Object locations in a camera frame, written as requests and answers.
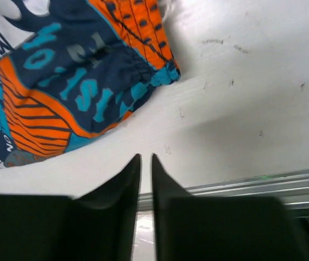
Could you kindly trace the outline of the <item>colourful patterned shorts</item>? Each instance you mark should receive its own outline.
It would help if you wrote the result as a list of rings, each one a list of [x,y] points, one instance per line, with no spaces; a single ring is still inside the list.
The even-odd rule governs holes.
[[[0,169],[92,143],[180,78],[172,1],[0,1]]]

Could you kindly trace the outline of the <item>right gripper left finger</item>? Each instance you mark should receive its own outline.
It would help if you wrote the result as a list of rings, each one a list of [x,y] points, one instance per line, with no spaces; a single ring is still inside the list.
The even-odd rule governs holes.
[[[0,194],[0,260],[130,260],[140,177],[136,154],[80,198]]]

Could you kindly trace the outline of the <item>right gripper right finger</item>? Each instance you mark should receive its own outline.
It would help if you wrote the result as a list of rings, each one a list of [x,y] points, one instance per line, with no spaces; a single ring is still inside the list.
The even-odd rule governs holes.
[[[270,196],[194,196],[151,159],[158,260],[309,260],[309,240]]]

